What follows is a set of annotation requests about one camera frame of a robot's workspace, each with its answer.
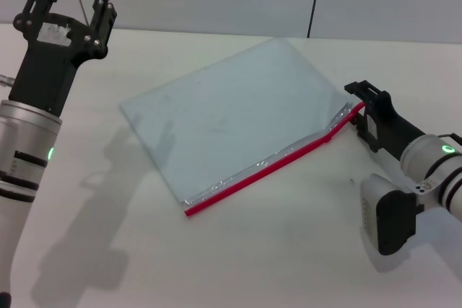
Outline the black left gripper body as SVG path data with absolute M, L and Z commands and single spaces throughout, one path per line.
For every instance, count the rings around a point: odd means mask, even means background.
M 103 59 L 108 50 L 96 50 L 90 26 L 70 17 L 49 14 L 43 19 L 14 18 L 27 50 L 9 100 L 60 115 L 78 68 L 86 61 Z

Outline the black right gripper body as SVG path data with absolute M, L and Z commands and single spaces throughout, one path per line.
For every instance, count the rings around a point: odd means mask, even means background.
M 386 91 L 368 90 L 365 106 L 366 142 L 375 153 L 384 149 L 400 160 L 405 148 L 424 135 L 396 112 Z

